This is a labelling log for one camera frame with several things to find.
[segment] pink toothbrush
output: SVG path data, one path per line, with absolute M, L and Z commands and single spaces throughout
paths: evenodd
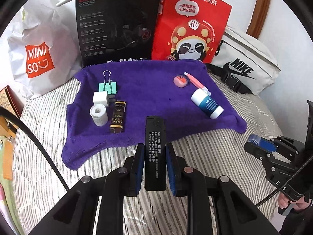
M 211 95 L 211 92 L 209 92 L 209 90 L 203 84 L 201 84 L 194 76 L 188 74 L 187 72 L 184 72 L 184 75 L 186 75 L 190 79 L 190 82 L 193 83 L 197 88 L 202 89 L 209 96 Z

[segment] white waist bag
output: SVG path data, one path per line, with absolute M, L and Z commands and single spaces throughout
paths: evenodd
M 273 84 L 281 71 L 263 43 L 229 26 L 211 64 L 228 71 L 255 95 Z

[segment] white plastic bag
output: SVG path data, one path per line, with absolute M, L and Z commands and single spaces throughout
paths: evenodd
M 23 97 L 44 95 L 81 69 L 78 48 L 50 0 L 28 0 L 7 29 L 11 70 Z

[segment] panda cartoon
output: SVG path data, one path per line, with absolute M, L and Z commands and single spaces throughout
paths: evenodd
M 203 61 L 212 40 L 211 30 L 198 20 L 177 26 L 171 37 L 171 56 L 175 60 L 193 59 Z

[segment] nike waist bag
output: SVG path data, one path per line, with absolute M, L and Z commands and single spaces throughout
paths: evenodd
M 273 84 L 281 71 L 263 43 L 229 26 L 207 67 L 235 92 L 255 95 Z

